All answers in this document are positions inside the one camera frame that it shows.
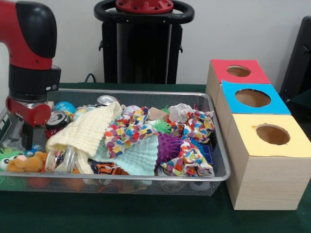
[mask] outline purple spiky ball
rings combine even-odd
[[[174,136],[174,134],[175,132],[171,134],[159,132],[156,167],[158,167],[161,162],[167,163],[178,156],[182,138],[180,135]]]

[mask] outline metal mesh basket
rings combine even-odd
[[[196,105],[200,111],[214,111],[211,99],[201,93],[108,91],[61,89],[49,93],[49,101],[58,103],[69,101],[76,107],[96,104],[101,95],[112,95],[124,105],[138,105],[164,108],[167,105],[185,103]],[[16,134],[18,120],[7,115],[4,110],[0,115],[1,143]],[[88,175],[54,173],[15,173],[0,172],[0,190],[32,192],[78,192],[78,193],[135,193],[158,195],[204,195],[211,196],[221,181],[230,175],[230,168],[224,143],[221,137],[216,114],[214,115],[215,133],[211,135],[212,160],[215,177],[166,177],[166,176],[124,176],[124,175]],[[43,128],[35,129],[34,143],[46,144]]]

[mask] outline blue ball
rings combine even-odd
[[[57,111],[70,112],[71,114],[74,114],[76,112],[76,108],[73,106],[73,104],[66,101],[56,104],[55,109]]]

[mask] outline white crumpled paper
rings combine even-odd
[[[171,122],[186,122],[187,121],[187,113],[192,111],[192,108],[189,105],[184,103],[180,103],[178,105],[169,107],[170,116],[169,119]]]

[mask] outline green spiky ball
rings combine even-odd
[[[155,123],[152,125],[152,127],[154,127],[157,132],[161,133],[171,132],[171,126],[169,125],[169,123],[165,122],[162,119],[156,120]]]
[[[170,114],[170,111],[169,111],[169,107],[166,105],[165,108],[162,108],[161,111],[167,113],[167,114]]]

